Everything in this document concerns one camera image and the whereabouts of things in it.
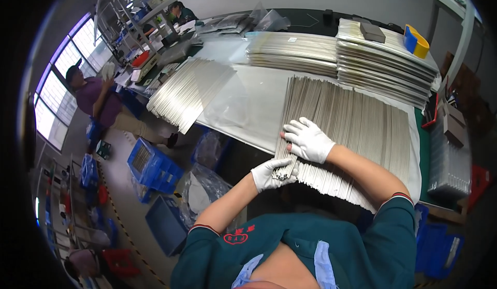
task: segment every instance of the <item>forearm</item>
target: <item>forearm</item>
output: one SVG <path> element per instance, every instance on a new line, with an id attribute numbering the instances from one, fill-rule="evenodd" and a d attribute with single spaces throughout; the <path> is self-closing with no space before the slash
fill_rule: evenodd
<path id="1" fill-rule="evenodd" d="M 337 165 L 354 178 L 377 203 L 386 201 L 396 192 L 411 196 L 394 174 L 343 145 L 333 146 L 326 161 Z"/>
<path id="2" fill-rule="evenodd" d="M 107 94 L 106 88 L 102 87 L 102 91 L 100 92 L 100 95 L 98 95 L 98 99 L 96 102 L 93 104 L 93 117 L 96 117 L 100 110 L 102 109 L 103 102 L 105 100 L 105 95 Z"/>
<path id="3" fill-rule="evenodd" d="M 231 190 L 209 205 L 195 224 L 209 225 L 216 232 L 224 231 L 258 194 L 252 173 L 246 175 Z"/>

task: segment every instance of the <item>embroidered logo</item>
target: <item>embroidered logo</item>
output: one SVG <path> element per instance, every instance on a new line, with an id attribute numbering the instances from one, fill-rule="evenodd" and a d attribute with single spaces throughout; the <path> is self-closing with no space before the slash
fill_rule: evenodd
<path id="1" fill-rule="evenodd" d="M 253 230 L 255 230 L 255 224 L 247 228 L 247 233 Z M 224 241 L 231 245 L 245 243 L 248 238 L 249 236 L 244 234 L 244 228 L 237 228 L 234 234 L 224 235 Z"/>
<path id="2" fill-rule="evenodd" d="M 249 236 L 247 234 L 226 234 L 224 235 L 224 241 L 228 244 L 241 244 L 245 243 Z"/>

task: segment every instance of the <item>white glove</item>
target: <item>white glove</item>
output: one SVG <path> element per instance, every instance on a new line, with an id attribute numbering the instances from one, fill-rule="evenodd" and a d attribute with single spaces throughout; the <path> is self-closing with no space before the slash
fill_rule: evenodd
<path id="1" fill-rule="evenodd" d="M 336 144 L 307 118 L 299 118 L 299 122 L 291 120 L 283 129 L 288 131 L 285 139 L 293 143 L 290 152 L 311 162 L 324 163 Z"/>
<path id="2" fill-rule="evenodd" d="M 299 173 L 298 163 L 295 163 L 293 167 L 292 174 L 288 179 L 283 181 L 272 178 L 273 170 L 277 167 L 283 167 L 292 162 L 291 159 L 285 158 L 280 160 L 269 160 L 257 166 L 256 168 L 252 168 L 252 177 L 257 187 L 257 191 L 261 193 L 267 189 L 275 189 L 280 186 L 284 186 L 289 183 L 294 183 L 297 180 L 297 174 Z"/>
<path id="3" fill-rule="evenodd" d="M 115 67 L 115 65 L 113 62 L 107 62 L 103 65 L 103 68 L 102 68 L 102 79 L 103 80 L 108 80 L 114 76 L 114 67 Z"/>

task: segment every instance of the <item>bundle of metal rods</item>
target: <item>bundle of metal rods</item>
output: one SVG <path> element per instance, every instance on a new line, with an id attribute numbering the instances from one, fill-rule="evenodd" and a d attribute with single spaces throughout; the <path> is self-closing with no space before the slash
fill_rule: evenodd
<path id="1" fill-rule="evenodd" d="M 265 32 L 252 40 L 246 54 L 253 66 L 336 77 L 336 42 L 334 37 L 317 34 Z"/>
<path id="2" fill-rule="evenodd" d="M 360 23 L 340 19 L 337 34 L 338 80 L 422 109 L 438 67 L 428 52 L 425 59 L 404 46 L 402 34 L 381 29 L 385 43 L 364 39 Z"/>
<path id="3" fill-rule="evenodd" d="M 147 109 L 186 134 L 235 73 L 230 66 L 190 58 L 150 97 Z"/>
<path id="4" fill-rule="evenodd" d="M 293 77 L 288 82 L 281 130 L 300 117 L 312 120 L 331 140 L 381 165 L 407 185 L 410 135 L 406 112 L 328 81 Z M 376 212 L 360 186 L 340 168 L 298 159 L 287 151 L 287 144 L 278 139 L 275 158 L 291 158 L 292 164 L 274 170 L 273 178 L 288 178 L 298 160 L 299 182 Z"/>

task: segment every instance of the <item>black wire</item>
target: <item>black wire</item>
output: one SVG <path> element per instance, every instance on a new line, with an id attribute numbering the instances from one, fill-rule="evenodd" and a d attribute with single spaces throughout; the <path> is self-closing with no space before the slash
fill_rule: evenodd
<path id="1" fill-rule="evenodd" d="M 483 55 L 483 45 L 485 44 L 485 36 L 483 35 L 481 37 L 481 49 L 480 49 L 480 57 L 478 58 L 478 64 L 476 65 L 476 70 L 475 70 L 475 75 L 478 72 L 478 69 L 480 68 L 480 62 L 481 62 L 481 56 Z"/>

